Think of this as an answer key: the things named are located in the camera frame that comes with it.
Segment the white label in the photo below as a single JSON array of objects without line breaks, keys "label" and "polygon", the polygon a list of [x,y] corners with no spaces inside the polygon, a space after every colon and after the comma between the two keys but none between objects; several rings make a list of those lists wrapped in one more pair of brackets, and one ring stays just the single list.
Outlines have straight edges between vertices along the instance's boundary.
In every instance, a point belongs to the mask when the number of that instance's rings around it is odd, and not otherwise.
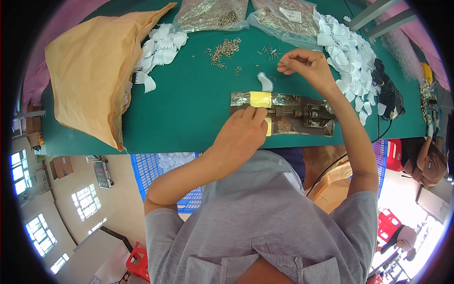
[{"label": "white label", "polygon": [[283,13],[290,21],[301,23],[301,12],[289,11],[282,7],[279,7],[279,11],[281,11],[281,13]]}]

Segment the worker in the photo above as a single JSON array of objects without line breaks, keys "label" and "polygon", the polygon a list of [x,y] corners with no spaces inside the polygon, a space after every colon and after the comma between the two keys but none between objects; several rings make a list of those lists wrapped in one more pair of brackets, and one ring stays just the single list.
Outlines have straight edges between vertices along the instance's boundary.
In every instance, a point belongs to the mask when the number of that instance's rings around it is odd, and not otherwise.
[{"label": "worker", "polygon": [[[200,157],[150,185],[144,201],[152,283],[365,283],[377,240],[378,173],[369,136],[321,52],[295,49],[277,70],[299,73],[331,105],[353,171],[330,215],[265,142],[265,108],[235,112]],[[177,202],[203,186],[184,222]]]},{"label": "worker", "polygon": [[405,138],[402,142],[404,172],[420,184],[430,187],[439,183],[447,170],[447,159],[442,154],[442,143],[438,147],[432,142],[434,128],[428,125],[427,137]]},{"label": "worker", "polygon": [[411,227],[404,224],[393,233],[389,238],[388,242],[382,247],[377,246],[375,252],[379,251],[384,254],[390,247],[394,246],[394,249],[401,248],[403,251],[408,252],[406,259],[412,261],[415,258],[416,250],[416,232]]}]

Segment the green workbench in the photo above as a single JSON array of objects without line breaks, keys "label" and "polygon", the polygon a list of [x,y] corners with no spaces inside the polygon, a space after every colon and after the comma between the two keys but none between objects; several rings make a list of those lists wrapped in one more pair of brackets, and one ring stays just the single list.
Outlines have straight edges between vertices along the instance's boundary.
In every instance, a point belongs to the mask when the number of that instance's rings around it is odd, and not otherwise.
[{"label": "green workbench", "polygon": [[[342,21],[347,15],[354,17],[361,9],[342,0],[313,0],[322,14],[330,14]],[[159,10],[168,1],[163,0],[111,0],[101,6],[87,19],[98,15],[120,16],[132,11]],[[179,5],[170,10],[160,23],[171,23]],[[253,12],[249,2],[248,14]],[[213,143],[217,133],[229,117],[230,93],[261,90],[257,79],[259,72],[276,78],[274,92],[321,98],[321,96],[298,74],[290,76],[277,72],[277,59],[260,55],[263,46],[280,47],[285,53],[295,47],[251,26],[236,32],[201,31],[188,34],[189,39],[170,65],[157,66],[151,75],[156,82],[155,91],[144,94],[143,85],[132,88],[131,105],[123,115],[123,141],[128,153],[161,153],[203,151]],[[214,49],[224,39],[239,37],[240,50],[231,59],[222,59],[228,69],[211,65],[207,48]],[[423,136],[426,132],[420,109],[419,83],[407,81],[399,63],[381,46],[379,40],[372,45],[377,56],[383,60],[385,71],[404,97],[406,114],[396,119],[384,138]],[[235,75],[235,68],[242,70]],[[334,78],[339,74],[332,70]],[[43,137],[48,155],[119,154],[104,142],[77,130],[60,125],[54,117],[54,102],[50,85],[42,99],[46,116],[42,118]],[[371,140],[378,136],[376,106],[367,119],[365,128]],[[389,122],[380,120],[380,134]],[[343,144],[341,129],[336,124],[333,137],[306,135],[275,135],[267,137],[263,148],[296,147]]]}]

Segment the red plastic stool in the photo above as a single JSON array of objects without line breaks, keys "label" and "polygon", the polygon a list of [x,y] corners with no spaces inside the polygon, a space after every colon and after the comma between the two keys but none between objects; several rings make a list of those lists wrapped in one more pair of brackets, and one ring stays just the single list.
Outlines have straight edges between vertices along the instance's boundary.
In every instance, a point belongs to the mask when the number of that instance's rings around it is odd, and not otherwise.
[{"label": "red plastic stool", "polygon": [[385,209],[378,216],[378,236],[388,242],[401,225],[400,220],[391,211]]},{"label": "red plastic stool", "polygon": [[[138,247],[139,242],[136,242],[136,246],[133,248],[131,255],[126,262],[126,268],[133,274],[140,276],[150,282],[150,277],[148,275],[148,256],[147,250]],[[133,257],[136,257],[139,263],[132,263],[131,260]]]},{"label": "red plastic stool", "polygon": [[402,142],[400,139],[388,139],[388,158],[386,159],[386,168],[395,172],[401,172],[404,167],[402,160]]}]

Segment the hand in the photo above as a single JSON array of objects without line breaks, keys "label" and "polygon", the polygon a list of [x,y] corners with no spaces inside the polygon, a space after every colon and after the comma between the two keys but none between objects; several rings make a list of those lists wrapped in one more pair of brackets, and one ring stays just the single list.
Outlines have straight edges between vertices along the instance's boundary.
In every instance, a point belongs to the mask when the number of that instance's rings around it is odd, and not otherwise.
[{"label": "hand", "polygon": [[250,106],[227,120],[213,145],[201,156],[216,168],[216,180],[239,169],[265,143],[266,115],[265,108]]},{"label": "hand", "polygon": [[434,136],[434,126],[432,123],[427,124],[427,137],[432,138]]},{"label": "hand", "polygon": [[322,52],[297,48],[285,53],[277,66],[285,75],[299,73],[325,99],[342,94]]}]

